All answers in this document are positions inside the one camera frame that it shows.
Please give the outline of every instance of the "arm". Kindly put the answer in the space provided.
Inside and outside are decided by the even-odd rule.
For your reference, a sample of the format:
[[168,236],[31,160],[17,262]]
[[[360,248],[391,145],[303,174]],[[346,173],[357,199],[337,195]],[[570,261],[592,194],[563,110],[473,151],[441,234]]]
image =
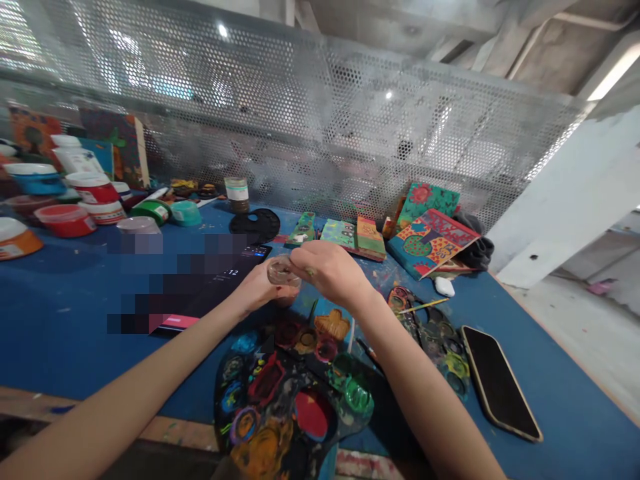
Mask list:
[[505,479],[462,402],[351,256],[337,245],[312,241],[294,250],[291,261],[296,274],[358,320],[438,477]]
[[286,287],[269,283],[267,265],[256,266],[199,322],[0,463],[0,478],[82,480],[100,476],[240,320],[269,300],[289,293]]

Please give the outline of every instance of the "metal mesh panel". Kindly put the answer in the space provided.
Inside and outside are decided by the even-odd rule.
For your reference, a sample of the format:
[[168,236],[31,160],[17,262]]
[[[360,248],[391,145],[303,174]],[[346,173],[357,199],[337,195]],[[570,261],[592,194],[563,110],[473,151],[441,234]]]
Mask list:
[[247,177],[252,201],[330,217],[383,218],[426,181],[490,227],[589,108],[187,1],[1,0],[0,22],[6,97],[134,113],[152,175]]

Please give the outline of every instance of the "paintbrush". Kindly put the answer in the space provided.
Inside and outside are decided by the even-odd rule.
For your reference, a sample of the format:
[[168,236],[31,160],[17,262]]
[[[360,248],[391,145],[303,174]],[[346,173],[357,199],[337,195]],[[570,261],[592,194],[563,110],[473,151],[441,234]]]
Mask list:
[[436,301],[433,301],[433,302],[425,303],[424,305],[420,305],[418,307],[402,310],[402,312],[398,312],[398,313],[396,313],[396,315],[400,315],[401,313],[408,313],[410,311],[416,311],[416,310],[420,310],[420,309],[423,309],[423,308],[431,307],[433,305],[437,305],[438,303],[442,303],[442,302],[446,302],[446,301],[449,301],[449,299],[441,299],[441,300],[436,300]]

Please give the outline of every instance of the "forearm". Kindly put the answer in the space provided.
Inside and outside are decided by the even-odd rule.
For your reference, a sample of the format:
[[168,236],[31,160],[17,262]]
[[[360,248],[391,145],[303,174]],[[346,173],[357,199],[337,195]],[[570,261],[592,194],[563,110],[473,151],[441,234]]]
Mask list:
[[351,312],[440,478],[505,478],[466,408],[377,292]]
[[0,478],[94,479],[246,315],[233,296],[0,463]]

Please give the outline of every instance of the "white pillar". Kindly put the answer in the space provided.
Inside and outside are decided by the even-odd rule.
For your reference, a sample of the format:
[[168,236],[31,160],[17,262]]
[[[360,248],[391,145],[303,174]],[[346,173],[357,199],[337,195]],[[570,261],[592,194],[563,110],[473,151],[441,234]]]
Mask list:
[[640,61],[487,236],[491,270],[530,288],[640,204]]

